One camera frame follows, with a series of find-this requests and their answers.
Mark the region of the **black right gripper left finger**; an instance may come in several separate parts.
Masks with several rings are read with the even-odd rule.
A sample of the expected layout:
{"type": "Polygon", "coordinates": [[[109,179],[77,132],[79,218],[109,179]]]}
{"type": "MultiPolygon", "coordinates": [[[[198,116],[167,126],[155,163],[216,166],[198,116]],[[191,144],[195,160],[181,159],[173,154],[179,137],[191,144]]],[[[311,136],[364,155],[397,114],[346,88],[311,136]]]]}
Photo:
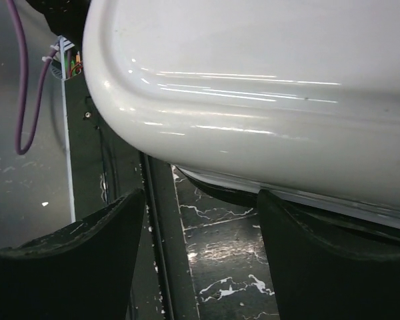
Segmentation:
{"type": "Polygon", "coordinates": [[[0,249],[0,319],[124,319],[139,248],[140,189],[53,233],[0,249]]]}

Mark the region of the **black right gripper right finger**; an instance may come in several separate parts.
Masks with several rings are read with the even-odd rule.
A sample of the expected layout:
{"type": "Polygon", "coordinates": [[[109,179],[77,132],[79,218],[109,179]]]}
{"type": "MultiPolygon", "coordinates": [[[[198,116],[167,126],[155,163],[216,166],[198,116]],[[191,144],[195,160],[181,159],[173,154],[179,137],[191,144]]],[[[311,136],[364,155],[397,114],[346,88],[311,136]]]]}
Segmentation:
{"type": "Polygon", "coordinates": [[[259,223],[282,319],[400,319],[400,230],[262,190],[259,223]]]}

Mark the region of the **black white space suitcase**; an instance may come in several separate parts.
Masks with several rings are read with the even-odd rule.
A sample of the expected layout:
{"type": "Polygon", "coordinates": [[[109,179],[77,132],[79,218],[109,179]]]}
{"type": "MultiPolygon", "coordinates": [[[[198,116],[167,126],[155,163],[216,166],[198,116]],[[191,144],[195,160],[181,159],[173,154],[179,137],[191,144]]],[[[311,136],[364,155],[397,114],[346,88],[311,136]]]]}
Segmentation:
{"type": "Polygon", "coordinates": [[[92,1],[83,70],[189,178],[400,229],[400,1],[92,1]]]}

